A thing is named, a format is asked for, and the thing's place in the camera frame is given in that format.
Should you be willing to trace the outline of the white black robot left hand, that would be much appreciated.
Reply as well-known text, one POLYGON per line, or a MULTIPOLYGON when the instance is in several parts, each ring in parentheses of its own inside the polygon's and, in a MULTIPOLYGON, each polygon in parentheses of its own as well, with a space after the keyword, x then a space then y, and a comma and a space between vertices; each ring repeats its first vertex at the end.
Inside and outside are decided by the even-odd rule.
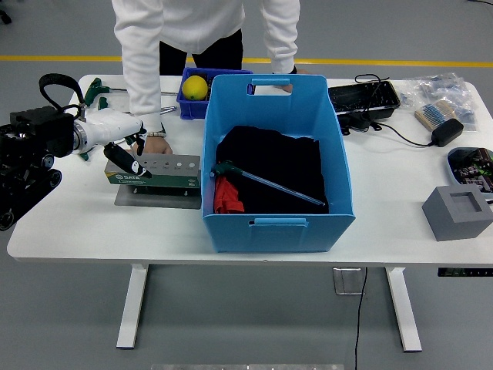
POLYGON ((137 143, 137 155, 141 156, 146 144, 147 131, 140 119, 110 108, 89 111, 85 119, 77 119, 74 122, 73 153, 87 153, 94 146, 101 145, 104 146, 103 153, 106 158, 121 170, 151 178, 152 174, 132 154, 116 145, 116 141, 126 138, 131 138, 137 143))

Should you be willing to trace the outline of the person's left hand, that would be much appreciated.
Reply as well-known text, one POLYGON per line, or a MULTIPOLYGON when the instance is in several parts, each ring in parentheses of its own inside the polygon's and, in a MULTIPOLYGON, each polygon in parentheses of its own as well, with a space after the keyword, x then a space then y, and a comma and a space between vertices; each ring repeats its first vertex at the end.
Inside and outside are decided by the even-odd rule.
MULTIPOLYGON (((290 74, 293 74, 293 75, 306 75, 306 74, 309 74, 310 72, 307 71, 306 69, 293 69, 290 74)), ((284 86, 278 86, 279 89, 282 89, 283 91, 287 92, 287 93, 292 93, 293 91, 293 85, 290 83, 290 84, 287 84, 287 85, 284 85, 284 86)))

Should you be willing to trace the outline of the person's right hand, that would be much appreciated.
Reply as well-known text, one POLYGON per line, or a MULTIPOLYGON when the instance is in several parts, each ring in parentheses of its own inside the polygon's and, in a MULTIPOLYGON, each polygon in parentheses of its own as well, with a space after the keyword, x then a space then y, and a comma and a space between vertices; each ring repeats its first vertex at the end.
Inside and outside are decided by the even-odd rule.
POLYGON ((144 146, 144 153, 172 154, 173 150, 165 138, 148 136, 144 146))

